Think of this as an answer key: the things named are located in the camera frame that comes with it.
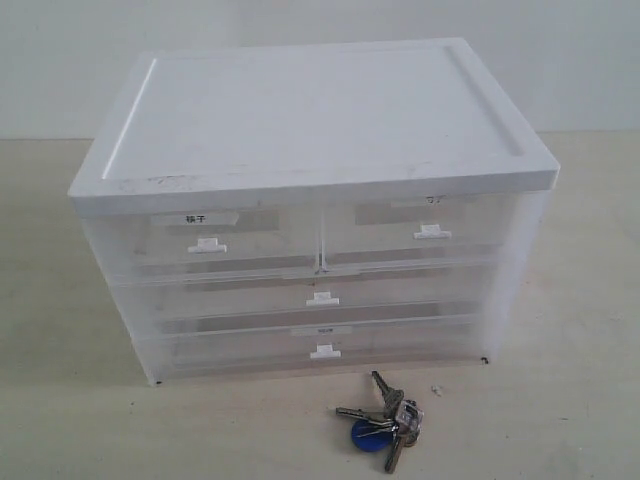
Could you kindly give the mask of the key bunch with blue tag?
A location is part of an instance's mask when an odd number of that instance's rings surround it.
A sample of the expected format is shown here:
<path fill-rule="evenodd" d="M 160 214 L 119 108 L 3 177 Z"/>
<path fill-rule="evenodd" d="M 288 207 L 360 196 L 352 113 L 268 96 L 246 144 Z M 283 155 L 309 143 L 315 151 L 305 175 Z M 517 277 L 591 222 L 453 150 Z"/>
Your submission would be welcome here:
<path fill-rule="evenodd" d="M 335 414 L 354 420 L 350 438 L 358 450 L 377 453 L 389 449 L 384 471 L 394 474 L 403 451 L 419 439 L 424 412 L 402 389 L 390 386 L 378 371 L 372 371 L 371 377 L 380 391 L 382 409 L 336 407 Z"/>

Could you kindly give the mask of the translucent plastic drawer cabinet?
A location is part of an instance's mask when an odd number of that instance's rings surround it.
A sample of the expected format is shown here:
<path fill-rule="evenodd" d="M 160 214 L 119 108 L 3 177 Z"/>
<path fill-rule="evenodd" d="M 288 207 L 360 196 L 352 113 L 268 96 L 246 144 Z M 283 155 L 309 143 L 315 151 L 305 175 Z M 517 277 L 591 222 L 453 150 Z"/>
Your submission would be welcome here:
<path fill-rule="evenodd" d="M 235 330 L 471 315 L 489 363 L 560 167 L 462 39 L 152 53 L 132 69 L 69 197 L 150 381 L 153 341 Z M 495 250 L 327 266 L 324 212 L 339 204 L 514 194 Z M 154 216 L 309 207 L 318 264 L 226 274 L 144 276 L 133 234 Z M 293 326 L 163 333 L 151 289 L 487 264 L 491 284 L 468 313 L 397 314 Z"/>

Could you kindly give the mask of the middle wide clear drawer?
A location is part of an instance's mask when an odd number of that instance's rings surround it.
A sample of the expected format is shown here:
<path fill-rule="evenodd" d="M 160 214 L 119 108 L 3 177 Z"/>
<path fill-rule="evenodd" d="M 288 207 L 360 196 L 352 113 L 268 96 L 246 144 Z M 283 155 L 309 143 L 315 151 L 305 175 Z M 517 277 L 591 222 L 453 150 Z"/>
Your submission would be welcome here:
<path fill-rule="evenodd" d="M 394 314 L 468 313 L 495 268 L 451 265 L 279 281 L 199 282 L 151 289 L 163 333 L 378 320 Z"/>

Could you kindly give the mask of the wide clear drawer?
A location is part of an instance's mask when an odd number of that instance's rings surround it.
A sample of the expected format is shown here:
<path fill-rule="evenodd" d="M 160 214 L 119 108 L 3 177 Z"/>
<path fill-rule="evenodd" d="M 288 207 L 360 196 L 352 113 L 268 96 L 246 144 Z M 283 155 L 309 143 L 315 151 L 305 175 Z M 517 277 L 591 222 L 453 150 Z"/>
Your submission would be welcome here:
<path fill-rule="evenodd" d="M 242 370 L 298 370 L 425 359 L 478 361 L 488 355 L 471 315 L 343 325 L 235 330 L 153 341 L 150 381 Z"/>
<path fill-rule="evenodd" d="M 394 314 L 468 313 L 495 268 L 451 265 L 279 281 L 199 282 L 151 289 L 163 333 L 378 320 Z"/>

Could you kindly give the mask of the bottom wide clear drawer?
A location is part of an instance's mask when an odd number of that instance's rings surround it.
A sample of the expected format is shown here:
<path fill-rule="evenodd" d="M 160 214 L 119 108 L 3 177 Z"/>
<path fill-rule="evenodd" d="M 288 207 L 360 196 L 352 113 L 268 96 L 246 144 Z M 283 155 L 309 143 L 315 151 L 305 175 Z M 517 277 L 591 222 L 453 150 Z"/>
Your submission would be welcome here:
<path fill-rule="evenodd" d="M 343 325 L 235 330 L 153 341 L 150 381 L 242 370 L 298 370 L 425 359 L 478 361 L 488 355 L 471 315 Z"/>

